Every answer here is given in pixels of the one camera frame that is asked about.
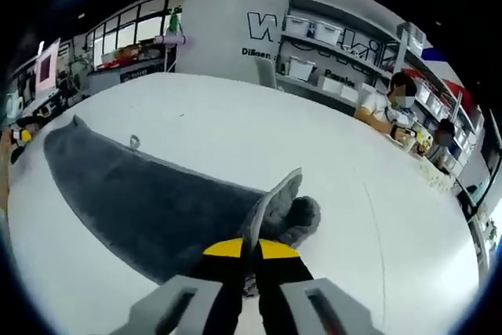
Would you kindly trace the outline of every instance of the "white tabletop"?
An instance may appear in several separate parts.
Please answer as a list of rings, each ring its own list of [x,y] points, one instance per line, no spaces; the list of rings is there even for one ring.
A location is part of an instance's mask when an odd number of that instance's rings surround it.
[[[474,245],[454,199],[428,187],[416,161],[367,125],[273,89],[153,74],[66,111],[12,168],[9,226],[21,278],[65,333],[114,330],[156,287],[82,225],[52,180],[43,139],[75,114],[118,142],[135,134],[145,153],[251,188],[269,190],[301,166],[299,195],[322,213],[299,248],[304,262],[364,304],[388,335],[444,333],[477,288]],[[257,327],[248,333],[262,331],[256,302],[239,320],[237,334],[249,322]]]

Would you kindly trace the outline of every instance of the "gray cloth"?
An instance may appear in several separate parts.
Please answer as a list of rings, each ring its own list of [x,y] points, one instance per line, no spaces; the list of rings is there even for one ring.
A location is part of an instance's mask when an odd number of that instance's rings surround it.
[[[433,143],[432,147],[427,151],[425,157],[434,165],[438,165],[439,159],[446,156],[447,147],[441,147],[439,144]]]
[[[76,117],[47,135],[44,152],[57,187],[81,222],[110,251],[159,283],[188,272],[212,244],[239,237],[265,195],[132,151]],[[284,187],[267,207],[264,223],[270,219],[271,225],[260,233],[264,238],[297,244],[306,236],[297,234],[298,228],[317,228],[308,227],[318,224],[311,221],[318,212],[309,212],[318,209],[313,199],[295,199],[299,184],[295,191]],[[305,221],[295,218],[301,212],[296,208],[307,202]],[[289,208],[295,209],[290,218]]]

